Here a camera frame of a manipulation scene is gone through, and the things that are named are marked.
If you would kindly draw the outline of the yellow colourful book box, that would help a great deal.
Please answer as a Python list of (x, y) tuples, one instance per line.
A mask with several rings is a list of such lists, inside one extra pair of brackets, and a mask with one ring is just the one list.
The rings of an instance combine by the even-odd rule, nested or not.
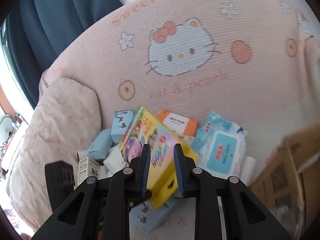
[(193, 158), (195, 162), (199, 160), (199, 156), (150, 111), (139, 106), (119, 144), (124, 160), (130, 163), (133, 158), (140, 156), (138, 146), (145, 144), (151, 148), (146, 188), (152, 193), (150, 202), (153, 208), (157, 209), (178, 189), (174, 146), (181, 144), (184, 155)]

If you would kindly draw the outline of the white box with cartoon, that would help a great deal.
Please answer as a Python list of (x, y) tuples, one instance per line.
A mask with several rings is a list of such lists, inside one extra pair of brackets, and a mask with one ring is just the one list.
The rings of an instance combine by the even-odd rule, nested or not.
[(99, 176), (99, 163), (88, 156), (87, 151), (78, 151), (78, 185), (80, 185), (87, 177)]

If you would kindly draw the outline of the light blue calligraphy box lower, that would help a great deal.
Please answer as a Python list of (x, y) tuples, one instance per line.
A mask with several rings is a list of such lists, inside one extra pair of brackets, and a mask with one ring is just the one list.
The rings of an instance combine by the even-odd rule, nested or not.
[(150, 201), (142, 202), (130, 212), (130, 222), (144, 233), (150, 233), (159, 226), (172, 211), (178, 200), (169, 197), (159, 208), (154, 209)]

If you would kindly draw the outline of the light blue calligraphy box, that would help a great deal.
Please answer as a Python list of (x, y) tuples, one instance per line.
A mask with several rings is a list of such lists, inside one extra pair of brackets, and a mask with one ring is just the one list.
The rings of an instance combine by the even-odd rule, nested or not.
[(114, 114), (111, 137), (114, 143), (120, 143), (134, 116), (133, 110), (116, 111)]
[(144, 233), (150, 233), (159, 226), (172, 211), (178, 200), (169, 197), (159, 208), (154, 209), (150, 201), (142, 202), (130, 212), (130, 222)]

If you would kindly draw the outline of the plain light blue box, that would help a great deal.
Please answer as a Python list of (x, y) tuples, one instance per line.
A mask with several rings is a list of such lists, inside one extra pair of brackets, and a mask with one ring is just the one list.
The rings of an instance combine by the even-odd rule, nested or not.
[(109, 150), (113, 144), (111, 137), (111, 129), (102, 130), (88, 149), (87, 156), (93, 160), (105, 160), (109, 154)]

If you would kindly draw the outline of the white small box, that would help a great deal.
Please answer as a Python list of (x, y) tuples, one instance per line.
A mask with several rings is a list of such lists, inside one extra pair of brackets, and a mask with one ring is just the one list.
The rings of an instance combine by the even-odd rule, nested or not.
[(103, 165), (110, 175), (114, 175), (116, 172), (126, 167), (126, 162), (123, 159), (118, 145), (110, 148), (107, 158), (103, 161)]

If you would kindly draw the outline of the brown cardboard box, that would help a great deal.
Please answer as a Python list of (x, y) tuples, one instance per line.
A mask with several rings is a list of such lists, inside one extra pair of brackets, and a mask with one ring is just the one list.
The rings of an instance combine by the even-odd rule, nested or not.
[(285, 136), (249, 188), (299, 239), (319, 213), (319, 122)]

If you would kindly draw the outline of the pink floral pillow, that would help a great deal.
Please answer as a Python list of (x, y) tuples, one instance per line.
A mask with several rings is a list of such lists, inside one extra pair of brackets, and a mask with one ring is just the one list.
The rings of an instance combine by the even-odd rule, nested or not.
[(87, 150), (100, 131), (100, 106), (94, 90), (67, 78), (45, 89), (9, 178), (10, 203), (33, 231), (53, 213), (45, 165), (62, 160), (77, 172), (77, 153)]

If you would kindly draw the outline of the blue wet wipes pack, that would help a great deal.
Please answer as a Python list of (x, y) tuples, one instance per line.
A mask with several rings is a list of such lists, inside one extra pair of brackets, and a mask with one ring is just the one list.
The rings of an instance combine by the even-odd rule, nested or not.
[(197, 166), (220, 178), (239, 177), (246, 154), (247, 131), (215, 112), (197, 130), (191, 149), (198, 154)]

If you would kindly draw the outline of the light blue calligraphy box upper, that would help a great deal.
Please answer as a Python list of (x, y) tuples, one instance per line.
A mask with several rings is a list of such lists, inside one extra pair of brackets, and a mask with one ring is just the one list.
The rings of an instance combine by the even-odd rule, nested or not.
[(116, 111), (114, 114), (111, 137), (114, 143), (120, 143), (134, 116), (133, 110)]

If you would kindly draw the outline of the orange white box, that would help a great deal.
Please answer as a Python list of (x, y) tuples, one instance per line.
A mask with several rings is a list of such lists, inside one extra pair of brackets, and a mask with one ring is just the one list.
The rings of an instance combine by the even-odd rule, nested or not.
[(169, 129), (178, 135), (194, 137), (196, 134), (198, 122), (194, 119), (181, 116), (170, 111), (161, 110), (157, 118)]

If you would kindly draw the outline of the pink cartoon cat bedsheet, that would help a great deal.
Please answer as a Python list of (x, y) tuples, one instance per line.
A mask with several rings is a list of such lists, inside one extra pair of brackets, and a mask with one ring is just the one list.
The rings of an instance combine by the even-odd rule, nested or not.
[(247, 131), (257, 171), (289, 133), (319, 120), (319, 38), (289, 0), (140, 0), (81, 34), (46, 70), (93, 89), (101, 125), (116, 111), (212, 112)]

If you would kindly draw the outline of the dark blue curtain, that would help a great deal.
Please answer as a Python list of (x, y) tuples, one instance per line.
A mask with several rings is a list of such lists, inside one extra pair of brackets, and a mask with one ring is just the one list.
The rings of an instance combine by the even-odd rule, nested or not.
[(13, 71), (32, 107), (42, 73), (91, 25), (123, 6), (120, 0), (17, 0), (6, 20)]

